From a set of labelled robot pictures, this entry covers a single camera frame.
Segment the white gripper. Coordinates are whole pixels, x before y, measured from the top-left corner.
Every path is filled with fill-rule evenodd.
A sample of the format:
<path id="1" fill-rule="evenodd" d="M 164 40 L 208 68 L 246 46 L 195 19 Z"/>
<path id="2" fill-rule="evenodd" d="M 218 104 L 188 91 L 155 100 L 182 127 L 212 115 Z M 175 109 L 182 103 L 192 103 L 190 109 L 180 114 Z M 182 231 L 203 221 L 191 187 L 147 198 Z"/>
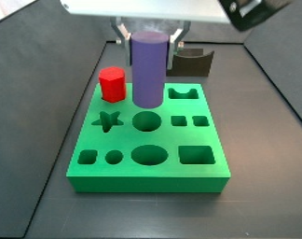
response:
<path id="1" fill-rule="evenodd" d="M 218 0 L 60 0 L 60 3 L 71 14 L 111 17 L 111 28 L 118 36 L 116 44 L 124 49 L 127 65 L 131 65 L 131 33 L 122 17 L 179 20 L 179 28 L 168 40 L 168 70 L 191 21 L 230 22 Z"/>

